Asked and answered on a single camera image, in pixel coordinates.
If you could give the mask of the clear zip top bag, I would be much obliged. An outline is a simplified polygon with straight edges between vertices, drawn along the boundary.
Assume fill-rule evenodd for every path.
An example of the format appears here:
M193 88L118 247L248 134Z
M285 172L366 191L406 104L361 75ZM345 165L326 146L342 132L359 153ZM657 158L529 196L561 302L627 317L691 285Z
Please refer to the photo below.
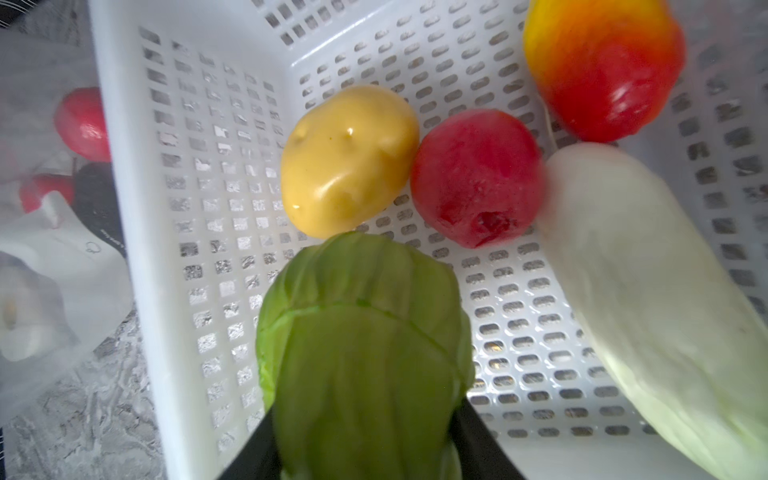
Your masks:
M54 126L72 90L98 87L93 54L1 34L1 419L12 420L89 355L131 311L125 258L93 235L58 192L24 213L21 184L92 162Z

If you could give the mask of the white daikon radish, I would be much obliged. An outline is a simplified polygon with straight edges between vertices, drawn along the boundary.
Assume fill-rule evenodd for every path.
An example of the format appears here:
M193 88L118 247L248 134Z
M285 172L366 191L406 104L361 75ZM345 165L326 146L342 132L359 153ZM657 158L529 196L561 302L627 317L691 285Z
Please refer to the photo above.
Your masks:
M767 326L666 182L616 147L545 164L540 244L618 388L719 479L767 475Z

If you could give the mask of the green cabbage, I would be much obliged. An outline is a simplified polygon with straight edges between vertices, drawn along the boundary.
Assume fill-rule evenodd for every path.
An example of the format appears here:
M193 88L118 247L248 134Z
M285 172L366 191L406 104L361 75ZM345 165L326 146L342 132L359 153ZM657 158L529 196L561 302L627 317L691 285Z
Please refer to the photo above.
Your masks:
M453 270L359 232L303 249L256 334L285 479L457 479L449 435L475 378Z

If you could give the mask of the dark red beet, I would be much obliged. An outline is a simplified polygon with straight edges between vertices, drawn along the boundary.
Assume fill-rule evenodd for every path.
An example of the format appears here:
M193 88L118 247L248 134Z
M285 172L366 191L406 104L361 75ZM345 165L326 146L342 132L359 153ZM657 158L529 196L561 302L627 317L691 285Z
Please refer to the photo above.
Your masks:
M42 200L52 192L62 195L68 205L74 201L74 181L70 176L39 174L25 180L19 188L19 200L24 213L41 207Z

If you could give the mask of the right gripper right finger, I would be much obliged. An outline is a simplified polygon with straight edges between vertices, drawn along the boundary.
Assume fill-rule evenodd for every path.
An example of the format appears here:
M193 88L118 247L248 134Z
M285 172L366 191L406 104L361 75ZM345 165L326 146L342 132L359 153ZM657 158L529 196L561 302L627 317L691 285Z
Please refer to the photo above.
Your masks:
M449 433L463 480L525 480L467 398L454 411Z

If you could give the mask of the red tomato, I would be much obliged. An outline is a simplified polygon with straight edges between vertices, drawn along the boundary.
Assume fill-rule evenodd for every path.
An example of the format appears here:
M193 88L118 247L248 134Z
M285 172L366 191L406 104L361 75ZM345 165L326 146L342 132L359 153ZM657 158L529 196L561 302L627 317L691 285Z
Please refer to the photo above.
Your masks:
M467 110L431 130L417 152L410 187L426 223L468 249L521 236L546 193L533 135L495 109Z

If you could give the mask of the red apple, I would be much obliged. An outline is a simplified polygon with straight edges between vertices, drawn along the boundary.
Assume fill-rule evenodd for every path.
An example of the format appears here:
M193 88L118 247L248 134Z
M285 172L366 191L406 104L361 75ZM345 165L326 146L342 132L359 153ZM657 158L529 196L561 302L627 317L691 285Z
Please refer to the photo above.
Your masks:
M64 144L92 162L112 161L99 87L72 90L54 114L54 126Z

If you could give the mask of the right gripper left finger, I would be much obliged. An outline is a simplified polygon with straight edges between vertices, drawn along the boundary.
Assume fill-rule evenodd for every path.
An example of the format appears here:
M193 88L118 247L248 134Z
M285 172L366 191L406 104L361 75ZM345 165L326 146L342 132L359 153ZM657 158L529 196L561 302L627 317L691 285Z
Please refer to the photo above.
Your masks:
M269 410L220 480L280 480L282 463Z

